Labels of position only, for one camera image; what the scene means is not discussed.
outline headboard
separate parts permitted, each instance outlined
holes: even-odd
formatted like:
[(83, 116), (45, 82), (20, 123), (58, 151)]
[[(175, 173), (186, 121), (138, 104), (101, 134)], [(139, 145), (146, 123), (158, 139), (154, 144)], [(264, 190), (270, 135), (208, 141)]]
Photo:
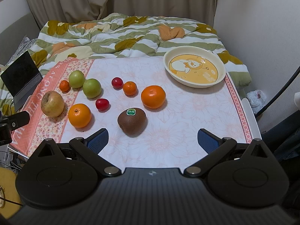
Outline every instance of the headboard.
[(32, 13), (28, 13), (0, 33), (0, 64), (5, 65), (17, 50), (23, 37), (38, 37), (40, 29)]

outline striped blanket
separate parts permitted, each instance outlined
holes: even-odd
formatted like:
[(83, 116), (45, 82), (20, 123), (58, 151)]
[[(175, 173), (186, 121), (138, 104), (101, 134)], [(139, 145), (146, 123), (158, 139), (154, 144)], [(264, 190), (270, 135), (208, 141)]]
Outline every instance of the striped blanket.
[[(163, 56), (177, 46), (197, 46), (217, 53), (236, 88), (250, 84), (247, 67), (229, 54), (209, 25), (173, 17), (128, 17), (112, 13), (104, 19), (77, 24), (49, 21), (29, 53), (44, 76), (59, 61)], [(0, 109), (13, 114), (12, 96), (0, 81)]]

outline plate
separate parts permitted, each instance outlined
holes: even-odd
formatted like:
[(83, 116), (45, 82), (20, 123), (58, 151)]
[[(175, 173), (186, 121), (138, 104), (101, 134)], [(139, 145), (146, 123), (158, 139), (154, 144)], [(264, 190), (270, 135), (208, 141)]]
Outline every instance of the plate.
[(163, 63), (175, 80), (194, 88), (214, 86), (226, 75), (225, 66), (217, 55), (195, 46), (179, 46), (168, 51)]

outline white wall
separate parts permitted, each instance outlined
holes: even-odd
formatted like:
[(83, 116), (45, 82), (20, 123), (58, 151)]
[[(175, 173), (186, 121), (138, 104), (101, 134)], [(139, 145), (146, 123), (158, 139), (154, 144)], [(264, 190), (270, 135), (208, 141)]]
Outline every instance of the white wall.
[(0, 33), (29, 12), (27, 0), (0, 0)]
[[(247, 65), (270, 100), (300, 65), (300, 0), (218, 0), (214, 28), (228, 51)], [(297, 110), (300, 76), (258, 120), (269, 130)]]

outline laptop screen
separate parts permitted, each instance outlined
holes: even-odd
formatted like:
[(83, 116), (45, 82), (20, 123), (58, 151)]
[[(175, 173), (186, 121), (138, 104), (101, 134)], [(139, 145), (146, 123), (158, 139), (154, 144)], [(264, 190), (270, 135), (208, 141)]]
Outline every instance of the laptop screen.
[(38, 68), (26, 51), (1, 74), (1, 79), (14, 97), (38, 73)]

